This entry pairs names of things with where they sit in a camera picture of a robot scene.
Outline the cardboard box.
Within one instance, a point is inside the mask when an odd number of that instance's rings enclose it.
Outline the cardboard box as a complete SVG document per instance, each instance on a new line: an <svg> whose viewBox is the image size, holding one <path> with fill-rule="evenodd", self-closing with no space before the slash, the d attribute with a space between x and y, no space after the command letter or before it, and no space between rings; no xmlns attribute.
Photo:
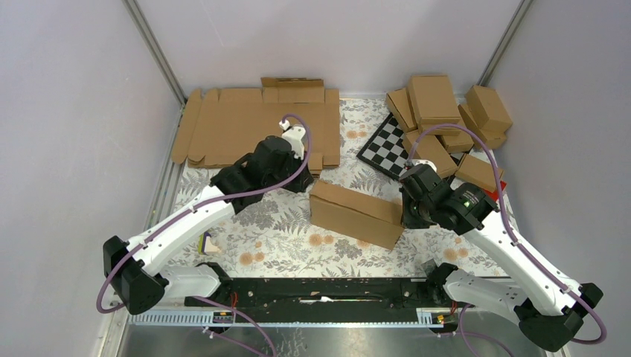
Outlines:
<svg viewBox="0 0 631 357"><path fill-rule="evenodd" d="M458 104L447 75L411 76L407 91L414 119L420 126L460 121Z"/></svg>
<svg viewBox="0 0 631 357"><path fill-rule="evenodd" d="M323 181L310 190L310 212L312 225L388 250L404 231L402 205Z"/></svg>
<svg viewBox="0 0 631 357"><path fill-rule="evenodd" d="M507 140L506 134L502 132L492 132L489 130L480 129L477 123L474 121L473 114L466 103L459 104L458 110L466 125L466 128L474 132L489 149L498 149Z"/></svg>
<svg viewBox="0 0 631 357"><path fill-rule="evenodd" d="M458 122L455 122L452 119L428 119L417 122L420 132L427 132L433 126L445 123L458 124L462 127L466 126L464 120L461 118ZM433 136L437 138L448 153L468 152L474 144L469 134L452 127L433 130L429 134L426 134L426 136Z"/></svg>
<svg viewBox="0 0 631 357"><path fill-rule="evenodd" d="M409 94L406 88L388 92L385 102L390 113L392 113L405 133L417 130L417 123L411 110Z"/></svg>
<svg viewBox="0 0 631 357"><path fill-rule="evenodd" d="M465 98L478 128L504 133L512 127L513 121L495 89L472 86Z"/></svg>

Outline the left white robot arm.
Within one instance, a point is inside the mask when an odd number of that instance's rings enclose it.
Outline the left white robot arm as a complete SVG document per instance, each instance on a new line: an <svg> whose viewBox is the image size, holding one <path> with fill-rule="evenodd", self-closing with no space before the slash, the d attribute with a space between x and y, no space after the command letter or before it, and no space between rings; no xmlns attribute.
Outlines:
<svg viewBox="0 0 631 357"><path fill-rule="evenodd" d="M229 283L210 263L171 266L170 259L218 223L259 202L270 190L303 193L313 182L307 167L310 132L280 123L282 134L260 141L253 152L222 168L184 207L147 231L103 244L106 285L129 314L152 309L164 299L204 297L220 306L231 295Z"/></svg>

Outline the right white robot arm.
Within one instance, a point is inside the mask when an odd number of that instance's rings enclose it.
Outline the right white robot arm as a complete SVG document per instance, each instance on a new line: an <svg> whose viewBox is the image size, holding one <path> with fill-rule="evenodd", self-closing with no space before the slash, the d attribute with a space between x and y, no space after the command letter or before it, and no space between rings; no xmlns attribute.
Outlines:
<svg viewBox="0 0 631 357"><path fill-rule="evenodd" d="M484 251L515 283L506 286L442 263L427 274L431 303L445 306L454 300L485 309L549 352L576 336L603 297L595 284L580 284L550 264L503 220L498 204L480 187L464 183L452 189L426 160L405 170L399 182L405 228L438 225L452 231Z"/></svg>

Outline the folded box on checkerboard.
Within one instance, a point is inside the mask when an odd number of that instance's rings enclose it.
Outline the folded box on checkerboard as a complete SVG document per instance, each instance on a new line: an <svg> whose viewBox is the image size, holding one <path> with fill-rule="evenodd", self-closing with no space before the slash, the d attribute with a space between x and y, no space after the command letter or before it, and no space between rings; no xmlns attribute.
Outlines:
<svg viewBox="0 0 631 357"><path fill-rule="evenodd" d="M452 176L458 169L452 156L434 135L424 136L411 158L430 160L436 166L437 173L442 179Z"/></svg>

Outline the folded box on red box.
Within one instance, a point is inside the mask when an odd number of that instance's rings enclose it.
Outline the folded box on red box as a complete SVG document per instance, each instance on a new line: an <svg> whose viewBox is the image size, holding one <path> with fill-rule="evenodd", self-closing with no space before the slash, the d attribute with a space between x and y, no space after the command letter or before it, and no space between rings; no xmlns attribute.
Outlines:
<svg viewBox="0 0 631 357"><path fill-rule="evenodd" d="M462 181L475 184L489 192L497 190L493 166L473 155L464 154L462 156L458 164L458 169L455 172L455 177Z"/></svg>

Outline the leaning folded cardboard box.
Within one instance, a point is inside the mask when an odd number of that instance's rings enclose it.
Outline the leaning folded cardboard box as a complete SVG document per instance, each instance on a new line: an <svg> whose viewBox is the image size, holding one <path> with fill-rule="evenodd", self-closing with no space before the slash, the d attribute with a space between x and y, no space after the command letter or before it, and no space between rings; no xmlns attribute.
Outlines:
<svg viewBox="0 0 631 357"><path fill-rule="evenodd" d="M388 92L385 102L390 113L392 113L405 133L417 130L417 123L411 110L409 94L406 88Z"/></svg>

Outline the stack of flat cardboard sheets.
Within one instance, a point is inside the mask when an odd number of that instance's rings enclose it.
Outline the stack of flat cardboard sheets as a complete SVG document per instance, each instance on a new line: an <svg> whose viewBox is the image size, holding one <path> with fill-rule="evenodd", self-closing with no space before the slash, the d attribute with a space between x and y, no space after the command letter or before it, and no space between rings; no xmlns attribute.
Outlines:
<svg viewBox="0 0 631 357"><path fill-rule="evenodd" d="M280 135L286 114L300 116L313 140L311 170L341 161L340 97L321 79L264 77L257 88L193 90L184 108L171 159L189 167L233 164L269 135Z"/></svg>

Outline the black white checkerboard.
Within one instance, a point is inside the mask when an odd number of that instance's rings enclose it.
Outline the black white checkerboard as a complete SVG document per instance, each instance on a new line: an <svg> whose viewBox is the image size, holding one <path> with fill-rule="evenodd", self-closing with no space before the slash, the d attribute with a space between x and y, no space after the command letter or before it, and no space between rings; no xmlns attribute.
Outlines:
<svg viewBox="0 0 631 357"><path fill-rule="evenodd" d="M406 170L407 150L411 148L418 136L416 131L405 133L394 116L388 115L367 144L360 149L357 157L396 181ZM458 166L459 160L454 156L452 160Z"/></svg>

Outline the floral patterned table mat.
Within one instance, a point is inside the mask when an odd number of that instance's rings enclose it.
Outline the floral patterned table mat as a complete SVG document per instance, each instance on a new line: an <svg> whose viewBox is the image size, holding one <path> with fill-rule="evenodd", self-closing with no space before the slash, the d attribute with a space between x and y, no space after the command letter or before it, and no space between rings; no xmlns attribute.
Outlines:
<svg viewBox="0 0 631 357"><path fill-rule="evenodd" d="M397 183L361 162L357 153L388 116L382 99L346 99L340 104L341 164L322 181L389 202L401 200ZM385 249L310 223L310 198L286 190L210 231L211 252L194 239L171 259L174 266L218 263L232 277L422 277L423 264L452 263L481 277L503 270L481 249L440 228L406 231Z"/></svg>

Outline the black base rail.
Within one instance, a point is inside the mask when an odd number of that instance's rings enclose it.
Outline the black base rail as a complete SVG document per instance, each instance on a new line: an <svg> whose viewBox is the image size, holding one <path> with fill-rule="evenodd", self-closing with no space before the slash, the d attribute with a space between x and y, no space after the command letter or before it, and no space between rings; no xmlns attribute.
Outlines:
<svg viewBox="0 0 631 357"><path fill-rule="evenodd" d="M206 302L185 298L188 307L213 302L245 313L259 324L416 323L431 308L448 315L462 305L423 278L228 278Z"/></svg>

